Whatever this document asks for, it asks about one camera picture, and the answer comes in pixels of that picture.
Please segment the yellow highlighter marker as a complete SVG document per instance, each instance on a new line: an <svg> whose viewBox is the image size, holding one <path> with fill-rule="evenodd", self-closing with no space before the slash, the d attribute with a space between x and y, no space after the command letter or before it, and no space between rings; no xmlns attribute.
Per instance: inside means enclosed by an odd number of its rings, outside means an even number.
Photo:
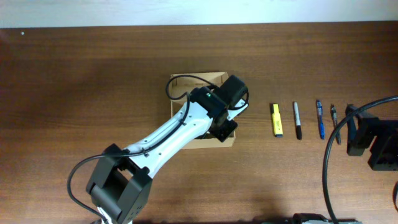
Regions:
<svg viewBox="0 0 398 224"><path fill-rule="evenodd" d="M280 117L279 105L274 103L272 105L272 122L274 128L274 136L281 138L283 136L282 120Z"/></svg>

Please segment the grey black permanent marker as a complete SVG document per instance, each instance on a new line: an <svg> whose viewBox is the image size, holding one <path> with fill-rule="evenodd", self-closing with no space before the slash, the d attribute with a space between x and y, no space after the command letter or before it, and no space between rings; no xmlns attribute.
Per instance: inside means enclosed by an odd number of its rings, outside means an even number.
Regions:
<svg viewBox="0 0 398 224"><path fill-rule="evenodd" d="M298 140L302 140L302 129L301 129L301 122L300 122L300 114L297 102L293 102L294 107L294 116L295 116L295 131Z"/></svg>

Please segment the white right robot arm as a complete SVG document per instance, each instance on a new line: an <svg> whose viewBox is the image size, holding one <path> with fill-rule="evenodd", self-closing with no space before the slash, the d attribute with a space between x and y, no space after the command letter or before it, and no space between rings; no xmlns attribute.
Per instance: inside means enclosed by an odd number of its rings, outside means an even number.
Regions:
<svg viewBox="0 0 398 224"><path fill-rule="evenodd" d="M381 120L365 111L347 122L349 156L371 155L368 164L375 171L397 170L397 121Z"/></svg>

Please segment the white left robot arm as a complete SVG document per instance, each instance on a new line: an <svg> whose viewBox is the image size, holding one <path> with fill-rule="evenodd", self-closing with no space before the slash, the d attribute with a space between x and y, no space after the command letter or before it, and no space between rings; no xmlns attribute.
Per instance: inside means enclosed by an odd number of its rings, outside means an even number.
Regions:
<svg viewBox="0 0 398 224"><path fill-rule="evenodd" d="M248 107L248 88L234 75L220 86L208 83L186 96L181 109L146 138L103 151L86 186L103 223L132 223L146 205L160 168L206 133L225 142L238 127L234 117Z"/></svg>

